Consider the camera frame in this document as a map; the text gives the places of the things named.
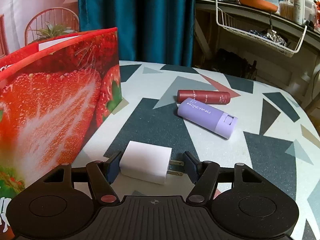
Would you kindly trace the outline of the white charger plug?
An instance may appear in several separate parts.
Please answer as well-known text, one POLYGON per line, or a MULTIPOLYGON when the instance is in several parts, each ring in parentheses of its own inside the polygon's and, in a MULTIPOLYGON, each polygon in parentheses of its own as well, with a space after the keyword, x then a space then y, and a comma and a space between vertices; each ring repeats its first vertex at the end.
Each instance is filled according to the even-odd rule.
POLYGON ((121 174, 164 185, 171 153, 170 147, 130 141, 119 163, 121 174))

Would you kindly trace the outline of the red strawberry cardboard box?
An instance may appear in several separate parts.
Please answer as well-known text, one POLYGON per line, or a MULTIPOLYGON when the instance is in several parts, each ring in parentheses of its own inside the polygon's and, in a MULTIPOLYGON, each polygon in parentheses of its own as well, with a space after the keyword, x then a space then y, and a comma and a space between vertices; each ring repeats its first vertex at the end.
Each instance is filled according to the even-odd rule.
POLYGON ((122 100, 117 28, 35 41, 1 58, 1 239, 9 202, 72 163, 122 100))

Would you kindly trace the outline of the purple tube box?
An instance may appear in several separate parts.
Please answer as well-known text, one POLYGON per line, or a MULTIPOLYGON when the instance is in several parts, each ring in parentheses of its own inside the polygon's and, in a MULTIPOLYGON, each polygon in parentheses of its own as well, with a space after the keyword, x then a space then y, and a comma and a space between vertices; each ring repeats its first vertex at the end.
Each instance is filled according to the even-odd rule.
POLYGON ((191 98, 179 105, 177 114, 225 139, 231 137, 238 120, 235 116, 191 98))

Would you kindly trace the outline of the patterned geometric tablecloth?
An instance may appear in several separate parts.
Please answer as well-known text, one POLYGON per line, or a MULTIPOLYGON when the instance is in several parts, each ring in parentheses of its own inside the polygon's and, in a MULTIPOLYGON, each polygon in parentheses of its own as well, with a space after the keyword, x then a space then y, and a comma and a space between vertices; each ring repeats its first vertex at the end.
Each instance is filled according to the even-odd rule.
POLYGON ((292 198, 291 237, 319 239, 319 133, 286 91, 248 79, 169 64, 121 61, 122 102, 73 167, 155 148, 160 161, 190 152, 221 167, 245 164, 292 198))

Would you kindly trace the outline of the dark red tube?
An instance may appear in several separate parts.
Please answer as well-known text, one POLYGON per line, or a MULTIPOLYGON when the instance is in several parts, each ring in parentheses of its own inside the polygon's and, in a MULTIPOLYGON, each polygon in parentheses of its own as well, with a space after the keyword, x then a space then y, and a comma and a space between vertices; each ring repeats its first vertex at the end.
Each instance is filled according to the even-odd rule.
POLYGON ((191 98, 206 104, 226 105, 230 103, 231 95, 228 92, 208 90, 178 90, 177 102, 182 103, 191 98))

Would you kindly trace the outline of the grey side desk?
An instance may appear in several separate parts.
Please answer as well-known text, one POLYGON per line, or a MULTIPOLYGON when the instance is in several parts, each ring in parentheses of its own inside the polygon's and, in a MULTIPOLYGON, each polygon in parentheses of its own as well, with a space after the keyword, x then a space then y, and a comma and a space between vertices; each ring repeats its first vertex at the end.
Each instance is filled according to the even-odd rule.
MULTIPOLYGON (((276 14, 244 5, 221 2, 219 7, 234 18, 236 28, 246 31, 266 29, 272 15, 273 29, 289 43, 291 49, 296 47, 304 30, 303 26, 276 14)), ((293 57, 287 57, 267 46, 226 31, 217 25, 215 16, 214 0, 196 0, 193 47, 195 66, 211 69, 213 57, 219 49, 224 49, 255 64, 258 81, 289 92, 303 108, 319 99, 318 32, 307 29, 300 51, 293 57)))

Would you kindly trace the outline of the teal blue curtain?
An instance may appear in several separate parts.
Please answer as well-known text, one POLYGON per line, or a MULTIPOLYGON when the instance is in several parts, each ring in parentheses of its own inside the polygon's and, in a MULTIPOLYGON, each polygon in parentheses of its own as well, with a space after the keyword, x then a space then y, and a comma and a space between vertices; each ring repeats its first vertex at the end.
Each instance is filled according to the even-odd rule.
POLYGON ((120 60, 191 66, 195 0, 78 0, 81 31, 118 29, 120 60))

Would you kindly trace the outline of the printed chair backdrop cloth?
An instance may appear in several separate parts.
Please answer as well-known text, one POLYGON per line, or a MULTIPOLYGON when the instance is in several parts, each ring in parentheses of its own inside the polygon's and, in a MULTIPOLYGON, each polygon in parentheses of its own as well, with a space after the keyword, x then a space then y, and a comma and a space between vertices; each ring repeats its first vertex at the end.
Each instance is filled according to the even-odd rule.
POLYGON ((78 12, 76 2, 65 0, 1 0, 1 15, 4 16, 4 33, 9 53, 25 45, 24 31, 29 21, 46 9, 64 7, 78 12))

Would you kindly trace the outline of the orange plate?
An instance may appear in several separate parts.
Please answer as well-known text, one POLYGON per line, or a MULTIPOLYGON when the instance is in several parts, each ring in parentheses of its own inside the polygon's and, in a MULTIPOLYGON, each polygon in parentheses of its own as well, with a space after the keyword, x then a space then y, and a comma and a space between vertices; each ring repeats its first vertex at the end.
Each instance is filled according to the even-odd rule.
POLYGON ((246 5, 255 9, 259 9, 269 13, 275 13, 278 6, 265 0, 239 0, 242 5, 246 5))

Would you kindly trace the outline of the cotton swab jar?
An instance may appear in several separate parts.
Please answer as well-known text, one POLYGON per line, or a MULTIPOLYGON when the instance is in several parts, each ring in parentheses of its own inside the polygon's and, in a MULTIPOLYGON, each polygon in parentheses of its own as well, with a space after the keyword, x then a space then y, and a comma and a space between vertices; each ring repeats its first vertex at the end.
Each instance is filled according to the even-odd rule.
POLYGON ((293 10, 294 5, 291 2, 280 1, 279 2, 279 13, 281 17, 284 17, 290 21, 293 21, 293 10))

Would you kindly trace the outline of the white bottle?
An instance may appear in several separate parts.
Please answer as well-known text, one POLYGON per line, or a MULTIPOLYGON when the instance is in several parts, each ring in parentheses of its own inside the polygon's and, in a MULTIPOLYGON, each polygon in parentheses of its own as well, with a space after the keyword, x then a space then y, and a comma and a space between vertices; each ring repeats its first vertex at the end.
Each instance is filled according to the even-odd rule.
POLYGON ((293 20, 302 25, 304 23, 305 0, 293 0, 293 20))

